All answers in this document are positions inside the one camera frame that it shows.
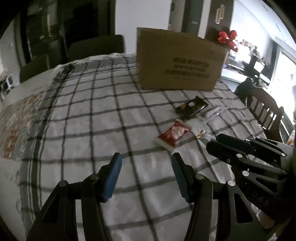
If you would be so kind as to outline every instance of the gold fork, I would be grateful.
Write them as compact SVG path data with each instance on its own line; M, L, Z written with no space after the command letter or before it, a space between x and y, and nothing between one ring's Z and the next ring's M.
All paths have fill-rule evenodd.
M205 134L205 131L202 130L200 133L198 133L197 136L195 136L197 139L201 138Z

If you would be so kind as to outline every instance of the wall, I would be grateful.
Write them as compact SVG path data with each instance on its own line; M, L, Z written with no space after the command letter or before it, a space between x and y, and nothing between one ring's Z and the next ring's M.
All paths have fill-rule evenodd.
M20 82L20 65L17 59L16 45L14 39L14 20L10 23L2 38L0 39L0 52L3 68L12 73L13 80Z
M136 51L136 28L168 29L171 0L117 0L115 34L124 36L126 52Z
M2 58L1 58L1 52L0 52L0 74L3 72L3 65L2 65Z
M19 64L21 65L21 67L23 67L26 65L26 59L22 47L22 38L20 31L20 13L18 13L15 17L15 42Z
M272 39L269 39L268 45L266 47L266 51L264 53L264 59L263 59L268 63L271 63L272 47L273 47L273 41Z
M237 0L234 1L230 30L237 31L237 40L239 42L245 39L256 45L261 57L265 56L267 51L271 51L268 49L271 36L255 15Z
M239 1L252 11L275 42L280 40L280 42L284 42L286 45L296 50L296 44L291 34L277 14L269 6L267 6L266 3L262 0Z
M198 30L198 37L205 38L205 33L207 31L207 22L209 20L209 13L211 7L211 0L204 0L204 4L202 6L202 16L200 19L200 28Z
M172 0L172 3L175 3L174 11L170 13L170 24L175 32L181 32L184 7L186 0Z

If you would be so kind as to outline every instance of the cardboard box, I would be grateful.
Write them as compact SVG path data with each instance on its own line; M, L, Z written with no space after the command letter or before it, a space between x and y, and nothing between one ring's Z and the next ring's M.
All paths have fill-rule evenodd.
M227 50L199 37L162 29L137 29L141 88L212 91Z

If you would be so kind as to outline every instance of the blue gripper pad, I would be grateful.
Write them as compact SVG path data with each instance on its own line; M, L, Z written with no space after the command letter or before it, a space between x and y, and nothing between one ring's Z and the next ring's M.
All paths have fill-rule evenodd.
M108 199L113 195L113 191L122 167L122 156L119 153L115 153L108 165L110 171L105 181L105 190L103 195L105 202L107 202Z
M177 179L181 196L185 198L186 202L190 202L191 197L189 194L189 183L185 177L185 173L183 172L186 166L179 153L174 153L172 155L172 168Z

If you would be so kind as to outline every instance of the monitor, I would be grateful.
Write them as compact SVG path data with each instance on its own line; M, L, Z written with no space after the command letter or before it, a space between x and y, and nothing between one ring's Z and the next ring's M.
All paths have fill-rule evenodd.
M247 64L249 64L250 61L251 61L251 56L249 56L249 55L244 55L244 56L242 57L242 60L245 61Z
M261 73L261 71L263 70L264 65L260 62L256 62L254 65L254 69L256 69L259 73Z

